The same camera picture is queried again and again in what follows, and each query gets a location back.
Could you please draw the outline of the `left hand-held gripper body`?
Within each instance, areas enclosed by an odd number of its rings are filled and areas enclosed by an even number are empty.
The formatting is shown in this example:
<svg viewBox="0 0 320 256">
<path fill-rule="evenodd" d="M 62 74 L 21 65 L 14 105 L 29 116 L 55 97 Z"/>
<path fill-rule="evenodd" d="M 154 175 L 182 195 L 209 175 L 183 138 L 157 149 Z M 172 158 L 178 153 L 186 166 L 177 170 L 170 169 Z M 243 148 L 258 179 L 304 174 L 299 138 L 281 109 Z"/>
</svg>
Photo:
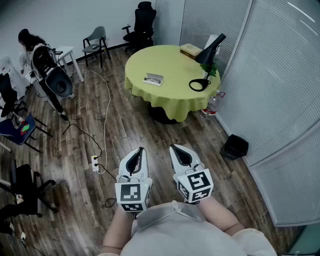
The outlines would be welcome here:
<svg viewBox="0 0 320 256">
<path fill-rule="evenodd" d="M 152 193 L 153 180 L 148 174 L 117 175 L 115 183 L 116 201 L 125 212 L 147 210 Z"/>
</svg>

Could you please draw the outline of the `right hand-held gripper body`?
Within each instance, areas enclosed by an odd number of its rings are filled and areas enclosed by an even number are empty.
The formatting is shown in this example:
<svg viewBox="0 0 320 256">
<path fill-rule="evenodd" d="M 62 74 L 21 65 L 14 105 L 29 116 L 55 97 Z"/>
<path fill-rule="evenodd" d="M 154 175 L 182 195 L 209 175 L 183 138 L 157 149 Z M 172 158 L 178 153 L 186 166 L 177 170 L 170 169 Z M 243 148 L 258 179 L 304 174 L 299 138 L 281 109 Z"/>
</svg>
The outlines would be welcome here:
<svg viewBox="0 0 320 256">
<path fill-rule="evenodd" d="M 186 203 L 196 203 L 211 196 L 213 180 L 210 170 L 202 163 L 173 175 L 177 190 Z"/>
</svg>

